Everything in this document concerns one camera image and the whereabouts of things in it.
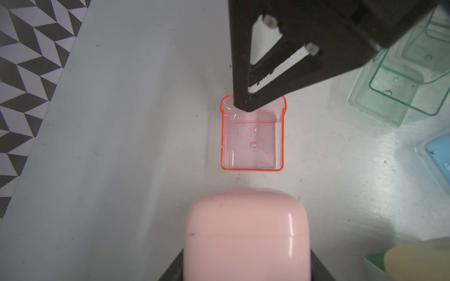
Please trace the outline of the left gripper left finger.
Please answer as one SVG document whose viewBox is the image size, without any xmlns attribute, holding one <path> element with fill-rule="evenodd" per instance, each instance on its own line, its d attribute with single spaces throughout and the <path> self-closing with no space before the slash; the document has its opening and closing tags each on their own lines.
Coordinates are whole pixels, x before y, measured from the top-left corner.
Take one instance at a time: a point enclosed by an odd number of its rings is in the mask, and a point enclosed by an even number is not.
<svg viewBox="0 0 450 281">
<path fill-rule="evenodd" d="M 183 281 L 184 269 L 184 250 L 176 256 L 173 262 L 169 265 L 167 270 L 158 279 L 159 281 Z"/>
</svg>

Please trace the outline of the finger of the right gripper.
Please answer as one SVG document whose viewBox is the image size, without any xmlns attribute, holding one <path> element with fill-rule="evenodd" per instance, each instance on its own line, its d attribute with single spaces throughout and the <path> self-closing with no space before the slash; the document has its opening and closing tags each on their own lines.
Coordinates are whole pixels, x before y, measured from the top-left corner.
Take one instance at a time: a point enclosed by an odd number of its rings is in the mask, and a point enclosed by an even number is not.
<svg viewBox="0 0 450 281">
<path fill-rule="evenodd" d="M 435 7 L 435 1 L 229 1 L 233 101 L 255 111 L 293 91 L 364 66 Z M 281 38 L 251 63 L 253 26 Z"/>
</svg>

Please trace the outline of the pink transparent tray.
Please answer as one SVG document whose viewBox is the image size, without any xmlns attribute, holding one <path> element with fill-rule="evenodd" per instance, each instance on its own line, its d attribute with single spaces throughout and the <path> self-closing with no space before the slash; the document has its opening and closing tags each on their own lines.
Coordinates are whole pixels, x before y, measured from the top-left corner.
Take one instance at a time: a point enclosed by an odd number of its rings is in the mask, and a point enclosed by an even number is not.
<svg viewBox="0 0 450 281">
<path fill-rule="evenodd" d="M 221 159 L 224 170 L 278 172 L 284 167 L 285 97 L 253 111 L 224 97 L 221 112 Z"/>
</svg>

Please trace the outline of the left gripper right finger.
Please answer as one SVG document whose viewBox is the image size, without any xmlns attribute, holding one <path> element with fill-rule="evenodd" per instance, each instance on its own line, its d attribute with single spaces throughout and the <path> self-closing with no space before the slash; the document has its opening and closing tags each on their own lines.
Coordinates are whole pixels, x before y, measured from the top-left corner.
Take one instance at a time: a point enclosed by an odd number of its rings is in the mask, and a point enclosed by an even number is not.
<svg viewBox="0 0 450 281">
<path fill-rule="evenodd" d="M 336 281 L 313 250 L 311 250 L 311 281 Z"/>
</svg>

